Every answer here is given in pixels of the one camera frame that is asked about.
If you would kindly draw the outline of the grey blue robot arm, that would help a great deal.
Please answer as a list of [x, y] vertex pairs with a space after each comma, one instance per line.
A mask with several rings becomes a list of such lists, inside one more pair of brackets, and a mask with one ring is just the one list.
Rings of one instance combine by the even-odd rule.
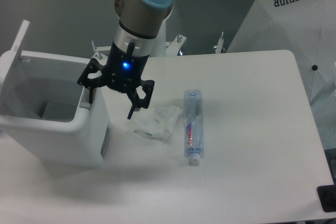
[[91, 58], [77, 82], [89, 90], [89, 103], [94, 90], [104, 86], [127, 94], [130, 119], [134, 111], [149, 107], [155, 82], [141, 75], [173, 0], [115, 0], [114, 7], [119, 25], [107, 62]]

